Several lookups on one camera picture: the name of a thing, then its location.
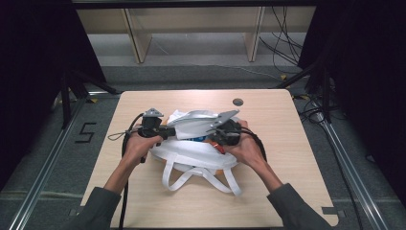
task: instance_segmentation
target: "gray floor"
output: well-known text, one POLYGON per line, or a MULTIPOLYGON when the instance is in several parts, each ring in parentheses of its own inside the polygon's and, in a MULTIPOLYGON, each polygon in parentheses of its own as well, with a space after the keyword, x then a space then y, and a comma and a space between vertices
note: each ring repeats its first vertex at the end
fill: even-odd
MULTIPOLYGON (((305 34, 292 34, 301 43, 305 34)), ((274 45, 271 34, 262 38, 274 45)), ((136 64, 126 34, 90 35, 102 70, 109 84, 121 90, 187 89, 187 88, 270 88, 279 83, 282 70, 299 71, 282 58, 273 56, 261 43, 255 62, 248 62, 241 34, 155 34, 145 63, 136 64)), ((288 47, 280 47, 289 54, 288 47)), ((303 89, 306 79, 292 85, 303 89)), ((86 103, 75 122, 72 134, 60 155, 39 201, 36 203, 26 229, 58 229, 72 217, 69 213, 79 207, 81 196, 96 162, 102 140, 118 102, 117 97, 100 97, 96 103, 86 103), (95 132, 92 142, 79 135, 84 123, 86 131, 95 132)), ((302 111, 307 100, 295 100, 302 111)), ((374 163, 367 161, 365 146, 342 112, 333 113, 332 122, 344 147, 379 207, 390 229, 404 229, 406 211, 374 163)), ((50 113, 47 125, 38 136, 31 153, 20 163, 0 196, 0 229, 6 229, 27 193, 43 162, 60 133, 61 106, 50 113)), ((328 192, 337 211, 339 224, 335 229, 359 229, 349 192, 341 177, 333 151, 323 130, 309 121, 304 130, 314 151, 328 192)), ((364 229, 372 229, 359 201, 355 198, 364 229)))

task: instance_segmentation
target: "black cable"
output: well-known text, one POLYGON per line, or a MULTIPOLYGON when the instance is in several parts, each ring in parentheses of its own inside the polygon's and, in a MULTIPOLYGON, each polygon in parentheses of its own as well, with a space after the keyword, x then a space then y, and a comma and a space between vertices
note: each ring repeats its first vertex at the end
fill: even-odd
MULTIPOLYGON (((134 128, 134 125, 137 122, 137 120, 140 119, 143 115, 144 115, 143 113, 138 115, 134 119, 134 121, 132 121, 132 123, 129 126, 128 130, 125 131, 125 137, 123 139, 123 145, 122 145, 122 157, 124 157, 124 155, 125 155, 126 144, 127 144, 128 140, 129 140, 129 138, 131 137, 131 130, 132 130, 132 128, 134 128)), ((125 186, 124 186, 123 206, 122 206, 122 213, 120 214, 120 223, 119 223, 119 229, 120 230, 123 230, 123 226, 124 226, 124 218, 125 218, 125 210, 126 210, 127 198, 128 198, 128 181, 125 183, 125 186)))
MULTIPOLYGON (((286 31, 284 30, 284 28, 283 28, 283 25, 286 24, 286 13, 287 13, 287 9, 286 9, 286 7, 283 7, 283 23, 281 23, 280 19, 278 18, 277 14, 276 14, 276 12, 275 12, 274 7, 272 7, 272 12, 274 13, 274 15, 275 15, 275 17, 276 17, 276 19, 277 19, 277 21, 278 21, 278 24, 279 24, 280 27, 281 27, 280 34, 279 34, 279 36, 277 36, 277 42, 276 42, 276 44, 275 44, 275 48, 273 48, 274 50, 277 50, 279 41, 282 40, 282 38, 281 38, 282 34, 284 34, 285 37, 287 38, 287 40, 289 41, 289 35, 287 35, 287 32, 286 32, 286 31)), ((294 49, 292 50, 292 45, 291 45, 290 42, 288 42, 288 44, 289 44, 289 49, 290 49, 290 51, 291 51, 291 53, 292 53, 292 56, 293 56, 293 58, 290 57, 293 62, 291 62, 291 61, 289 61, 289 62, 291 62, 291 63, 294 64, 294 65, 298 65, 298 61, 296 60, 296 57, 295 57, 294 52, 293 52, 294 49)), ((273 56, 272 56, 272 62, 273 62, 273 64, 274 64, 274 67, 275 67, 277 70, 279 70, 280 72, 282 72, 282 73, 286 73, 286 74, 298 74, 298 73, 287 72, 287 71, 281 70, 281 69, 276 65, 276 63, 275 63, 275 52, 274 52, 274 54, 273 54, 273 56)))
POLYGON ((274 7, 272 7, 272 12, 274 13, 274 15, 275 15, 275 17, 276 17, 276 19, 277 19, 277 21, 278 21, 278 24, 280 25, 280 28, 281 28, 281 32, 280 32, 280 35, 279 35, 279 37, 278 37, 278 41, 281 40, 281 35, 284 34, 284 36, 286 37, 286 39, 287 39, 287 41, 288 41, 287 43, 289 44, 290 52, 291 52, 293 58, 296 60, 295 54, 296 54, 296 56, 298 56, 298 57, 299 57, 299 55, 298 55, 298 53, 296 52, 295 48, 293 47, 293 45, 292 45, 292 43, 291 43, 292 39, 290 38, 290 36, 289 36, 289 34, 288 34, 288 32, 287 32, 287 21, 286 21, 287 7, 283 7, 283 22, 282 22, 282 23, 281 23, 280 19, 278 18, 277 14, 276 14, 276 12, 275 12, 274 7))
POLYGON ((324 113, 326 110, 327 110, 328 112, 331 112, 331 111, 334 111, 334 110, 337 110, 337 109, 340 108, 340 106, 334 104, 334 105, 330 105, 327 109, 323 109, 323 108, 320 106, 320 104, 317 102, 317 100, 320 99, 320 98, 321 98, 320 95, 317 95, 317 96, 310 96, 310 100, 309 100, 309 102, 307 102, 307 103, 304 105, 303 111, 302 111, 302 112, 299 112, 299 111, 298 111, 299 116, 302 117, 302 118, 301 118, 301 121, 302 121, 302 122, 304 122, 305 120, 308 120, 308 121, 309 121, 310 123, 312 123, 312 124, 320 124, 320 123, 322 123, 322 122, 325 120, 325 117, 323 117, 323 120, 322 120, 322 121, 316 121, 316 120, 312 119, 312 116, 316 115, 316 114, 319 113, 319 112, 324 113), (308 106, 310 103, 315 103, 315 104, 317 104, 317 105, 319 105, 319 106, 318 106, 318 107, 314 107, 314 108, 310 108, 310 109, 306 109, 307 106, 308 106))
MULTIPOLYGON (((273 32, 271 32, 271 34, 275 37, 278 38, 276 34, 274 34, 273 32)), ((289 40, 285 40, 283 38, 281 38, 281 41, 285 42, 285 43, 289 43, 289 40)), ((303 49, 303 45, 299 44, 298 42, 294 41, 293 39, 290 39, 290 42, 292 43, 293 46, 296 46, 299 49, 303 49)))
POLYGON ((250 129, 246 128, 246 127, 242 127, 242 129, 244 129, 244 130, 242 130, 241 133, 249 134, 254 139, 254 141, 257 143, 257 145, 258 145, 258 147, 260 149, 260 153, 262 154, 263 159, 266 162, 268 162, 268 159, 266 157, 265 147, 263 146, 263 143, 260 140, 260 138, 258 137, 258 135, 255 134, 254 132, 252 132, 250 129))
POLYGON ((269 45, 268 43, 266 43, 266 42, 262 39, 262 37, 259 37, 259 40, 262 41, 262 43, 263 43, 269 50, 271 50, 272 52, 276 53, 276 54, 279 55, 281 58, 283 58, 283 59, 289 61, 291 64, 294 64, 294 65, 297 64, 297 63, 295 62, 295 59, 293 59, 292 57, 290 57, 290 56, 284 54, 283 52, 281 52, 281 51, 275 49, 274 47, 272 47, 271 45, 269 45))

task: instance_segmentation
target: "person's right hand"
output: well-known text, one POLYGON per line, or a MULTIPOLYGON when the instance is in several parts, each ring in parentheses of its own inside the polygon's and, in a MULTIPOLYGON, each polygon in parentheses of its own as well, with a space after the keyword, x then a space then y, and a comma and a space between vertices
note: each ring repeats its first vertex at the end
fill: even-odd
POLYGON ((147 157, 149 149, 157 143, 162 142, 160 136, 141 137, 137 131, 131 133, 128 139, 123 160, 134 167, 140 164, 142 157, 147 157))
MULTIPOLYGON (((239 120, 238 122, 242 127, 248 128, 247 121, 239 120)), ((235 156, 238 162, 241 162, 253 169, 257 165, 266 163, 254 138, 246 133, 241 133, 237 145, 224 146, 224 150, 235 156)))

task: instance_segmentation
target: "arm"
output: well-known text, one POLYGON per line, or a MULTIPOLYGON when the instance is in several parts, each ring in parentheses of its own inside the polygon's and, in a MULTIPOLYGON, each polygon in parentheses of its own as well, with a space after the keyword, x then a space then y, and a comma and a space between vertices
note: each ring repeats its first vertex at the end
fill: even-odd
MULTIPOLYGON (((246 121, 239 123, 242 127, 248 128, 246 121)), ((259 146, 250 135, 241 133, 236 146, 226 146, 224 149, 257 173, 268 189, 270 193, 268 199, 282 218, 286 229, 332 229, 302 200, 290 184, 282 184, 271 166, 263 159, 259 146)))
POLYGON ((147 156, 148 150, 161 141, 160 136, 143 138, 136 132, 132 133, 124 157, 104 187, 95 188, 83 211, 62 229, 110 229, 111 219, 121 199, 120 194, 132 171, 140 164, 141 158, 147 156))

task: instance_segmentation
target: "printed number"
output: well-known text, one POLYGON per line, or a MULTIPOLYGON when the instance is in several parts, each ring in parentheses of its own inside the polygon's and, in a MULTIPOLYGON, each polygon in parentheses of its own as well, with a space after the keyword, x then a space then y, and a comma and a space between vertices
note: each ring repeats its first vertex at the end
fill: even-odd
POLYGON ((81 127, 81 131, 80 131, 79 135, 89 135, 89 139, 88 139, 87 141, 76 141, 75 143, 78 143, 78 144, 90 143, 90 142, 92 141, 92 137, 93 137, 93 135, 95 134, 95 132, 85 132, 85 131, 84 131, 84 128, 85 128, 87 125, 95 125, 95 124, 96 124, 96 123, 84 123, 83 126, 81 127))

